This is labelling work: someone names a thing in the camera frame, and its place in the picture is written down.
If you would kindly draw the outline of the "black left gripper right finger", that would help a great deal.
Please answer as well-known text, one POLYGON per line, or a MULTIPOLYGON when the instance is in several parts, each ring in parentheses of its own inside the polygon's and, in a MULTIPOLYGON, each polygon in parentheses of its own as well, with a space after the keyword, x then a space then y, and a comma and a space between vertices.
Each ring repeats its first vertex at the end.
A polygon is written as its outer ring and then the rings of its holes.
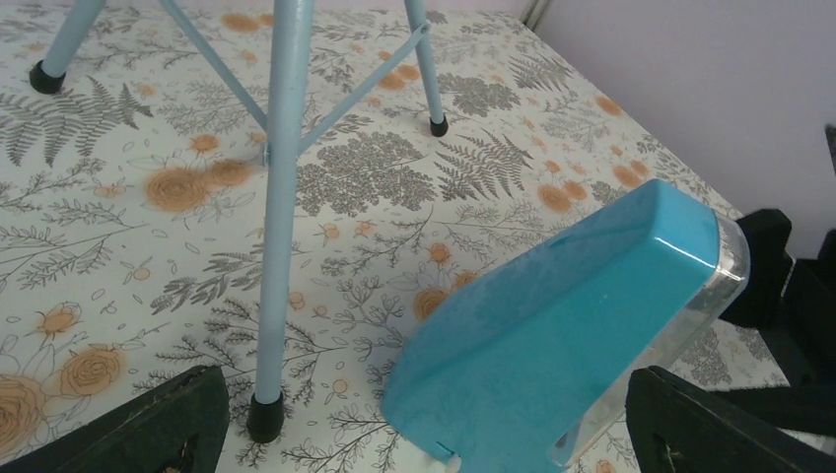
POLYGON ((657 366, 632 372, 626 424, 643 472, 832 472, 792 437, 835 435, 835 386, 706 391, 657 366))

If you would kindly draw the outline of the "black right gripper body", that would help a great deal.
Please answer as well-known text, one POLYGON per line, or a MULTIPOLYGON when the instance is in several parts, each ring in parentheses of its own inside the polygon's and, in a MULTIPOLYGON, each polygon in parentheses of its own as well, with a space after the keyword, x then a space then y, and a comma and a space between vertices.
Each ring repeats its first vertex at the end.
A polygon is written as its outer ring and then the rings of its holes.
POLYGON ((833 383, 835 232, 827 233, 816 257, 791 258, 779 311, 759 332, 789 384, 833 383))

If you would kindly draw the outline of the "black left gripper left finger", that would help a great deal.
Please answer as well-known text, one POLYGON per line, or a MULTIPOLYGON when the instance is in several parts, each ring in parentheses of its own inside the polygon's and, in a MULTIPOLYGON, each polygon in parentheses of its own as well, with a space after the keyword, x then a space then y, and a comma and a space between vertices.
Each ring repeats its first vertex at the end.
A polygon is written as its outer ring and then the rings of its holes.
POLYGON ((230 424, 219 367, 196 366, 3 472, 213 472, 230 424))

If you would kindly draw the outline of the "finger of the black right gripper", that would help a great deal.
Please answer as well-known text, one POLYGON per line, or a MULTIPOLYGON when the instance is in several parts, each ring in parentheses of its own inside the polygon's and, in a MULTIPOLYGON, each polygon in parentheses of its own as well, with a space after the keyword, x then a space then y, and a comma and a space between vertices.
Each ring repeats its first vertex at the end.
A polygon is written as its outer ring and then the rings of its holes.
POLYGON ((760 209, 736 220, 749 248, 746 288, 720 315, 744 328, 767 328, 779 311, 781 292, 792 266, 786 251, 792 223, 779 209, 760 209))

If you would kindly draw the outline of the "blue metronome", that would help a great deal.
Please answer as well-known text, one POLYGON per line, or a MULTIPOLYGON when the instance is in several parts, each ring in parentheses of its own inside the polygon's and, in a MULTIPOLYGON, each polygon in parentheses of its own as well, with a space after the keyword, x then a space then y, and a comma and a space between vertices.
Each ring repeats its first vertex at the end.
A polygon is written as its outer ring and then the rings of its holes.
POLYGON ((732 219, 652 179, 446 299, 405 344, 385 420, 456 472, 558 472, 748 282, 732 219))

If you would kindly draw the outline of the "light blue music stand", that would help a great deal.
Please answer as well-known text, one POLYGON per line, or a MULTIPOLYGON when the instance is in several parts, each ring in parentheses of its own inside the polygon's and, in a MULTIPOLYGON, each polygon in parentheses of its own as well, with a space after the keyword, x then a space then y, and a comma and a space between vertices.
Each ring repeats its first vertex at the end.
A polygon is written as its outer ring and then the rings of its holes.
POLYGON ((276 440, 285 421, 280 363, 290 284, 291 244, 297 191, 297 159, 364 95, 391 73, 410 53, 418 59, 430 113, 430 131, 444 136, 444 113, 430 40, 430 25, 421 0, 405 0, 411 34, 381 66, 336 106, 308 134, 302 132, 313 35, 314 2, 274 0, 270 49, 269 98, 266 109, 254 101, 195 25, 173 1, 163 9, 197 48, 266 134, 264 161, 268 167, 264 253, 260 286, 255 385, 246 430, 257 443, 276 440))

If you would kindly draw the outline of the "floral patterned table mat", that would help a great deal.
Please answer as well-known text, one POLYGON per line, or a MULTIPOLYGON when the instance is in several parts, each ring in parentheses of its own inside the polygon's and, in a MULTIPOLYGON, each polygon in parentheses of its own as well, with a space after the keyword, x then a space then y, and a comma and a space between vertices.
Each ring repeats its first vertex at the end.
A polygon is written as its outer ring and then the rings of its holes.
POLYGON ((208 365, 222 472, 438 472, 378 402, 441 302, 654 177, 737 214, 514 16, 431 11, 448 134, 408 57, 300 158, 288 420, 257 444, 265 133, 159 9, 103 10, 62 92, 35 92, 66 14, 1 9, 3 462, 208 365))

